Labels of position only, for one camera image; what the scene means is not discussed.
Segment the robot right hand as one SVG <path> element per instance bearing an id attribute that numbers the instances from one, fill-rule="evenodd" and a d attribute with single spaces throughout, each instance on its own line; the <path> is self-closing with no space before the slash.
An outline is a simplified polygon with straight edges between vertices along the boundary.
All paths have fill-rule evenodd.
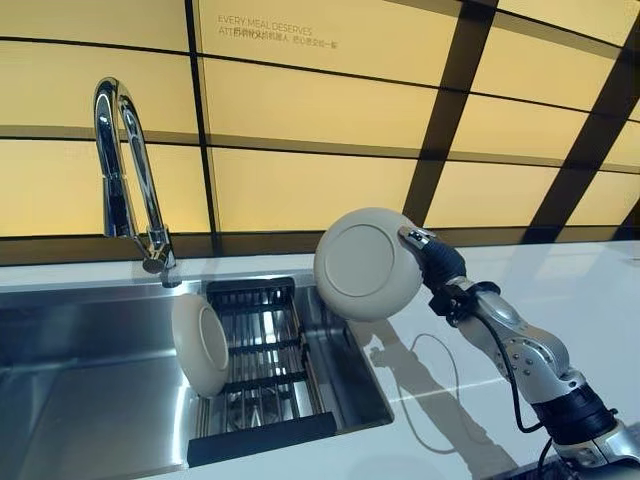
<path id="1" fill-rule="evenodd" d="M 422 272 L 423 283 L 433 294 L 450 280 L 466 276 L 466 264 L 462 255 L 433 232 L 403 225 L 398 229 L 398 236 L 412 252 Z"/>

